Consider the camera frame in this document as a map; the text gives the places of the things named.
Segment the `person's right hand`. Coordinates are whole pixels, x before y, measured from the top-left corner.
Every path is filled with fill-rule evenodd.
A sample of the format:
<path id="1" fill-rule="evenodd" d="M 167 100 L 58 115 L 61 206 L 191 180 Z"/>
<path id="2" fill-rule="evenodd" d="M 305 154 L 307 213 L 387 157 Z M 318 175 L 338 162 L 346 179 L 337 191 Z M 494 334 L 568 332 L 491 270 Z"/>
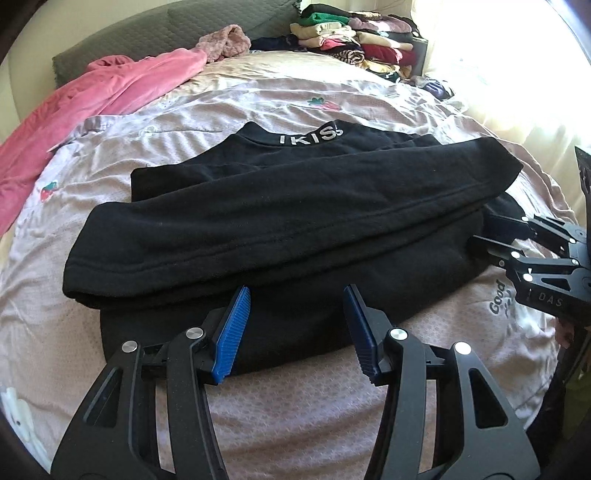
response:
<path id="1" fill-rule="evenodd" d="M 555 325 L 555 338 L 561 348 L 569 349 L 574 342 L 574 325 L 563 319 L 557 319 Z"/>

